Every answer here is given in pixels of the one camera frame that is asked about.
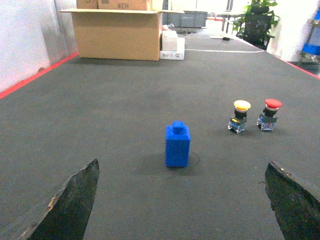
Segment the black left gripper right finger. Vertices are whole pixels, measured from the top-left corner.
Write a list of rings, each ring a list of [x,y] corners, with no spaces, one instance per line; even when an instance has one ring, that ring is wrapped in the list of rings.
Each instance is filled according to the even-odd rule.
[[[320,189],[271,161],[265,171],[265,192],[286,240],[320,238]]]

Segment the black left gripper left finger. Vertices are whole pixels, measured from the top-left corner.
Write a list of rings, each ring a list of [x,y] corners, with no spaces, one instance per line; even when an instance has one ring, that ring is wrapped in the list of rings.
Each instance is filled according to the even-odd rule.
[[[98,159],[72,174],[48,199],[1,228],[2,240],[82,240],[94,205]]]

